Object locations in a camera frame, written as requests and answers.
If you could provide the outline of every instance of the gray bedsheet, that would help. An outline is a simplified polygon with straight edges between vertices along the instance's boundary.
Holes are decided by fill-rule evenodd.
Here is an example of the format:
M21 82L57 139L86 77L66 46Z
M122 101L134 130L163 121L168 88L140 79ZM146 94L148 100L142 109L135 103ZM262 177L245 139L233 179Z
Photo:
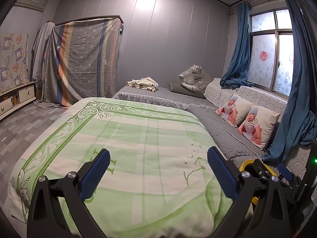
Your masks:
M188 112L195 115L205 126L210 136L228 160L239 167L245 160L257 159L256 154L261 157L264 152L240 134L236 128L222 120L212 109L190 106Z
M206 99L173 93L169 91L169 89L163 87L159 87L156 92L152 92L125 86L120 89L113 98L175 107L183 110L186 110L189 105L214 108L214 105Z

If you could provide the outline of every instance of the white cable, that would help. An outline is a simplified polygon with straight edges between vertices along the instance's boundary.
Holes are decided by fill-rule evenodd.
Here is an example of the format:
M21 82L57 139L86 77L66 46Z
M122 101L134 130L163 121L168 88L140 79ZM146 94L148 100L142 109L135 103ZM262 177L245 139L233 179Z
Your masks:
M220 108L220 107L219 107L219 101L220 101L221 93L222 93L222 89L221 89L221 91L220 91L220 95L219 95L219 99L218 99L218 105L217 105L218 108ZM247 147L254 155L256 155L256 156L260 159L260 161L263 163L262 158L261 158L257 153L255 153L255 152L254 152L252 149L250 149L246 144L244 144L241 140L237 139L234 135L232 135L232 134L227 130L226 125L224 124L223 118L221 118L221 117L216 113L216 111L217 111L217 109L216 109L216 106L215 106L214 112L215 112L215 114L221 119L221 121L222 121L222 123L223 123L223 126L224 126L224 129L226 130L226 132L229 133L229 134L230 134L233 138L235 138L237 141L239 141L240 143L242 143L244 146L246 146L246 147Z

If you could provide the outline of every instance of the pillow with baby photo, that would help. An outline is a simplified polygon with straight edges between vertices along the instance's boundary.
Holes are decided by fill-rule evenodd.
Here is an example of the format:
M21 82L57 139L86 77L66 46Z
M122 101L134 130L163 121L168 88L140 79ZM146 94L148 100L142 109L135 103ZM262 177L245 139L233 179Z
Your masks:
M234 94L216 113L230 125L236 126L245 119L252 106L251 102Z
M259 148L265 148L279 117L280 113L264 107L252 106L247 118L238 128L238 132Z

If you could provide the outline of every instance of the pile of clothes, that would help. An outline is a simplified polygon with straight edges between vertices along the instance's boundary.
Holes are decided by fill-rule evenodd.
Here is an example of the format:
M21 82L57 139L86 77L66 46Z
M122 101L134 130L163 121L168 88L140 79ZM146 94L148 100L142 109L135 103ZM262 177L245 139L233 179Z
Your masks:
M142 78L140 80L132 80L131 82L126 82L128 86L149 90L155 92L158 90L159 84L150 77Z

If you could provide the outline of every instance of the rolled mat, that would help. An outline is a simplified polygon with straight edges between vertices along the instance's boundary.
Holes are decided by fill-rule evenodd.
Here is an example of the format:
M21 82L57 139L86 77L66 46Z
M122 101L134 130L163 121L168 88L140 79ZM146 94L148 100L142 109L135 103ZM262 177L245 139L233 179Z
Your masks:
M206 99L205 96L203 95L203 93L192 92L192 91L184 88L182 85L177 84L177 83L170 83L170 87L168 89L174 93Z

